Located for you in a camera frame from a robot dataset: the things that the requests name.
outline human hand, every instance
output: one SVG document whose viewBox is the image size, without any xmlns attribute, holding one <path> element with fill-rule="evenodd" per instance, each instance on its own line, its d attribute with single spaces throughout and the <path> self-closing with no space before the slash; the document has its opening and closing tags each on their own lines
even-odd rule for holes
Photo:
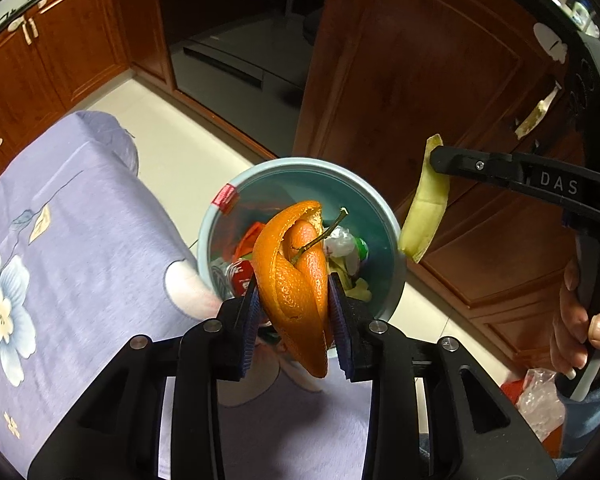
<svg viewBox="0 0 600 480">
<path fill-rule="evenodd" d="M 560 310 L 554 315 L 554 332 L 550 343 L 554 368 L 570 379 L 576 376 L 574 368 L 584 368 L 587 364 L 587 349 L 584 346 L 587 339 L 594 348 L 600 350 L 600 314 L 589 323 L 587 311 L 575 293 L 579 283 L 580 272 L 573 259 L 564 269 Z"/>
</svg>

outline flower center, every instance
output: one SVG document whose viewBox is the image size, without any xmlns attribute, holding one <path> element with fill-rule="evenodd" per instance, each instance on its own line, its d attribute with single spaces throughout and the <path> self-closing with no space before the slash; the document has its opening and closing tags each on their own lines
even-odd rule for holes
<svg viewBox="0 0 600 480">
<path fill-rule="evenodd" d="M 13 333 L 13 320 L 11 319 L 11 300 L 5 298 L 0 288 L 0 341 L 4 339 L 9 343 L 10 335 Z"/>
</svg>

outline metal screw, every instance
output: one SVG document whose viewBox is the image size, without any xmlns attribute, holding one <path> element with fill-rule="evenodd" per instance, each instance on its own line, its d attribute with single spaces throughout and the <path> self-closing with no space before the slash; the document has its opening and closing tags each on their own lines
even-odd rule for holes
<svg viewBox="0 0 600 480">
<path fill-rule="evenodd" d="M 442 345 L 442 348 L 444 348 L 448 352 L 455 352 L 460 348 L 460 343 L 452 337 L 443 338 L 440 344 Z"/>
<path fill-rule="evenodd" d="M 209 319 L 208 321 L 205 321 L 204 329 L 205 332 L 210 333 L 220 332 L 222 329 L 222 321 L 219 319 Z"/>
<path fill-rule="evenodd" d="M 147 346 L 148 342 L 149 340 L 145 336 L 137 335 L 129 342 L 129 346 L 131 346 L 131 348 L 133 348 L 134 350 L 141 350 L 142 348 Z"/>
<path fill-rule="evenodd" d="M 389 330 L 389 327 L 386 325 L 386 323 L 384 321 L 375 319 L 371 323 L 369 323 L 369 330 L 371 330 L 371 332 L 374 332 L 376 334 L 383 334 L 387 330 Z"/>
</svg>

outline orange peel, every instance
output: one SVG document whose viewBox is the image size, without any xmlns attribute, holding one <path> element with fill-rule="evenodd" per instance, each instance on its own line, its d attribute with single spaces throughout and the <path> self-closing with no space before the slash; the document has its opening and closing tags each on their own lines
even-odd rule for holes
<svg viewBox="0 0 600 480">
<path fill-rule="evenodd" d="M 314 377 L 327 373 L 331 330 L 327 313 L 327 265 L 322 244 L 289 261 L 322 234 L 322 207 L 315 200 L 275 215 L 253 247 L 251 265 L 260 301 L 291 355 Z"/>
</svg>

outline green twig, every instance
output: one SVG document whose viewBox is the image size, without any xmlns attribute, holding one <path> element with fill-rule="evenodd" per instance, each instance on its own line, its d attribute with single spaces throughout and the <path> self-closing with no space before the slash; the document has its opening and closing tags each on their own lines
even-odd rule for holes
<svg viewBox="0 0 600 480">
<path fill-rule="evenodd" d="M 298 252 L 296 253 L 296 256 L 294 256 L 293 258 L 291 258 L 291 265 L 293 265 L 295 267 L 296 263 L 300 259 L 300 256 L 302 256 L 305 252 L 307 252 L 309 249 L 311 249 L 318 242 L 321 242 L 322 240 L 327 239 L 331 235 L 331 233 L 333 233 L 333 230 L 337 227 L 337 225 L 340 222 L 342 222 L 344 220 L 344 217 L 347 216 L 348 214 L 349 214 L 349 211 L 347 211 L 345 208 L 341 207 L 340 208 L 340 214 L 335 219 L 335 221 L 333 222 L 333 224 L 331 224 L 327 228 L 326 231 L 324 231 L 320 236 L 318 236 L 314 240 L 311 240 L 307 245 L 302 246 L 302 247 L 300 247 L 298 249 Z"/>
</svg>

